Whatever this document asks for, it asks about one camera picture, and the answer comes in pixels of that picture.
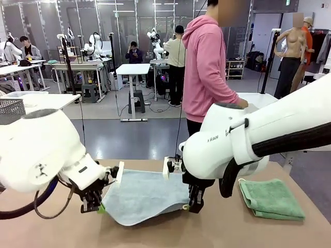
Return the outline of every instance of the person's hand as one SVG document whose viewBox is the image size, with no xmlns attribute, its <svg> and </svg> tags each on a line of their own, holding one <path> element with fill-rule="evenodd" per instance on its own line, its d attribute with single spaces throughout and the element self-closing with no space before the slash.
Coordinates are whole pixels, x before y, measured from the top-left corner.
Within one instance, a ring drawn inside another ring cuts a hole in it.
<svg viewBox="0 0 331 248">
<path fill-rule="evenodd" d="M 242 107 L 243 109 L 248 107 L 248 102 L 242 98 L 239 98 L 238 106 Z"/>
<path fill-rule="evenodd" d="M 280 53 L 280 52 L 275 53 L 275 55 L 276 55 L 277 57 L 280 57 L 280 58 L 285 57 L 285 54 L 284 54 L 284 53 Z"/>
</svg>

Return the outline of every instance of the green object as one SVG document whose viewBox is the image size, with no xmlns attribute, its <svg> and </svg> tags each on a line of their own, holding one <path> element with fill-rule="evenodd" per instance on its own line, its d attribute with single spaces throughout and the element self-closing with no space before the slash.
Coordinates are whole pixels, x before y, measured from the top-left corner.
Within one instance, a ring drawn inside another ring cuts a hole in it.
<svg viewBox="0 0 331 248">
<path fill-rule="evenodd" d="M 245 203 L 254 215 L 275 220 L 303 221 L 305 213 L 284 182 L 239 180 Z"/>
<path fill-rule="evenodd" d="M 100 205 L 99 210 L 98 210 L 97 213 L 100 213 L 100 214 L 106 213 L 106 209 L 105 209 L 103 203 L 101 203 L 101 205 Z"/>
<path fill-rule="evenodd" d="M 55 64 L 55 63 L 57 63 L 57 60 L 49 60 L 47 63 L 49 63 L 49 64 Z"/>
</svg>

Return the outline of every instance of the brown table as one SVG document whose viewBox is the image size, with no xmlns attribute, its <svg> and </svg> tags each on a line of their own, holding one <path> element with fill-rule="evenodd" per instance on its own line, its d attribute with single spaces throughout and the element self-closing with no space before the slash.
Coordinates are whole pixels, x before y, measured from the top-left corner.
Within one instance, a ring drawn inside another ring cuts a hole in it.
<svg viewBox="0 0 331 248">
<path fill-rule="evenodd" d="M 118 161 L 103 160 L 105 166 Z M 125 168 L 162 171 L 162 161 L 125 161 Z M 134 227 L 123 227 L 107 214 L 80 213 L 81 202 L 73 197 L 62 215 L 43 220 L 30 212 L 13 220 L 0 222 L 0 246 L 19 248 L 156 248 L 156 247 L 328 247 L 331 226 L 308 196 L 277 163 L 246 177 L 248 180 L 283 180 L 303 208 L 304 223 L 276 221 L 254 217 L 235 186 L 233 196 L 221 197 L 218 185 L 205 193 L 200 214 L 177 211 L 153 218 Z M 58 212 L 64 205 L 68 189 L 58 185 L 40 207 L 46 215 Z M 12 210 L 32 201 L 34 194 L 6 190 L 0 195 L 0 210 Z"/>
</svg>

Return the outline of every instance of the orange shirt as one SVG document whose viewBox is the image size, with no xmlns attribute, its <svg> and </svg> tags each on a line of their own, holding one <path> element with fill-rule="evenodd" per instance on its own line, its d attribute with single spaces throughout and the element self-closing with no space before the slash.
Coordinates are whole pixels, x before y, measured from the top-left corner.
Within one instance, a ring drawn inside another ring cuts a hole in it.
<svg viewBox="0 0 331 248">
<path fill-rule="evenodd" d="M 306 34 L 306 42 L 307 42 L 308 49 L 312 49 L 312 36 L 311 36 L 311 33 L 309 32 L 307 27 L 303 27 L 302 31 L 304 31 L 305 34 Z M 310 57 L 311 57 L 311 53 L 305 52 L 305 58 L 307 59 L 307 65 L 310 64 Z"/>
</svg>

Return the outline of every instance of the person wearing gray jacket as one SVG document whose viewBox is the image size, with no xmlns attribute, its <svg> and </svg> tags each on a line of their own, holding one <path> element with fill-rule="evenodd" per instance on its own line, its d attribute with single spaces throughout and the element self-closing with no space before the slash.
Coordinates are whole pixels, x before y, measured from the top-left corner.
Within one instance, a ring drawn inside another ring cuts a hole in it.
<svg viewBox="0 0 331 248">
<path fill-rule="evenodd" d="M 24 47 L 21 48 L 22 59 L 29 59 L 29 58 L 34 60 L 41 59 L 41 54 L 39 49 L 35 45 L 32 45 L 26 36 L 22 36 L 20 38 L 20 42 L 24 45 Z"/>
</svg>

